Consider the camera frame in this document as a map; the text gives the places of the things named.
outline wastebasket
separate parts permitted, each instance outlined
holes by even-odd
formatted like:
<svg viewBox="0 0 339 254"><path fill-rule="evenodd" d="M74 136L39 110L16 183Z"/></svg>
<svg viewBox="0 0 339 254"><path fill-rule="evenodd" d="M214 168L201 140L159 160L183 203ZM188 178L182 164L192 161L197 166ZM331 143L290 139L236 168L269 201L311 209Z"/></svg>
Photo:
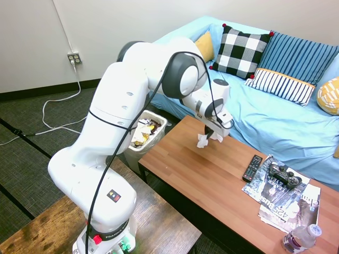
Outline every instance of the wastebasket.
<svg viewBox="0 0 339 254"><path fill-rule="evenodd" d="M129 148L125 152L123 152L130 169L138 174L140 174L138 161L165 136L165 127L167 125L166 118L163 118L162 116L157 115L149 110L143 111L140 119L151 119L156 121L157 123L160 123L161 126L153 135L149 136L149 139L145 142L143 146L129 146Z"/></svg>

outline tv remote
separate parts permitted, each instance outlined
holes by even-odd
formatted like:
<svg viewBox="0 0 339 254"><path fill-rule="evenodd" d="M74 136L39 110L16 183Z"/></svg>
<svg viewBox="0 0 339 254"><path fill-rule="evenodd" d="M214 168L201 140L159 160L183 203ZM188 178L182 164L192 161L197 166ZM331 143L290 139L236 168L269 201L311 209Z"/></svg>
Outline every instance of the tv remote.
<svg viewBox="0 0 339 254"><path fill-rule="evenodd" d="M256 173L256 171L258 170L261 161L263 160L263 158L261 158L258 155L253 156L251 162L249 163L244 175L243 175L243 180L247 183L252 182L253 177Z"/></svg>

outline wooden coffee table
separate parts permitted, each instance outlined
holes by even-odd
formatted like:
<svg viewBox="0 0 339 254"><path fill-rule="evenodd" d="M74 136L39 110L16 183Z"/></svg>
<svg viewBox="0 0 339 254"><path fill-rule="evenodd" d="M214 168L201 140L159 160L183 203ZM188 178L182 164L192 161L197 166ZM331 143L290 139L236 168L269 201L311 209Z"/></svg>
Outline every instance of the wooden coffee table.
<svg viewBox="0 0 339 254"><path fill-rule="evenodd" d="M262 222L260 204L242 191L242 175L252 157L265 159L266 155L231 137L222 143L210 140L207 147L199 149L197 136L203 129L203 123L186 116L139 163L262 252L286 253L281 247L285 234ZM305 253L335 254L339 193L315 180L310 183L322 189L318 222L323 234Z"/></svg>
<svg viewBox="0 0 339 254"><path fill-rule="evenodd" d="M119 159L111 166L137 192L135 254L186 254L201 232L156 194ZM63 197L0 244L2 254L68 254L85 224L83 212Z"/></svg>

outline game controller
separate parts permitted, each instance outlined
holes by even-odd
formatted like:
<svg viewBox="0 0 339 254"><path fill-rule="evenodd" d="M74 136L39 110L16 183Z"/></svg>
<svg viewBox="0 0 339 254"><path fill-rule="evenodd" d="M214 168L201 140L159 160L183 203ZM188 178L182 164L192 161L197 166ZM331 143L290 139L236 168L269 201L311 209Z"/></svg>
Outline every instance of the game controller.
<svg viewBox="0 0 339 254"><path fill-rule="evenodd" d="M279 166L276 162L271 163L269 175L281 180L288 188L295 188L302 183L301 177L291 171L287 172L286 166Z"/></svg>

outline blue couch cover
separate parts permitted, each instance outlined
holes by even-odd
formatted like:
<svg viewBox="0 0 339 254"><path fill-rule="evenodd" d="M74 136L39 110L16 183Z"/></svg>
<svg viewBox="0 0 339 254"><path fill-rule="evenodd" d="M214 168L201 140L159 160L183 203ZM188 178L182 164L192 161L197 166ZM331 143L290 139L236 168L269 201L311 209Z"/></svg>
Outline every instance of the blue couch cover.
<svg viewBox="0 0 339 254"><path fill-rule="evenodd" d="M210 31L215 59L222 37L222 24L245 33L269 33L213 17L197 19L157 40L167 43L173 37L187 37L196 41ZM245 86L241 78L209 70L211 79L224 78L230 84L226 108L232 114L235 126L230 135L260 152L272 154L291 168L339 191L339 159L333 153L339 144L339 116L324 112L316 102L316 93L328 80L339 76L339 55L326 70L306 107ZM202 89L209 90L208 83ZM157 94L152 104L179 119L194 115L177 99Z"/></svg>

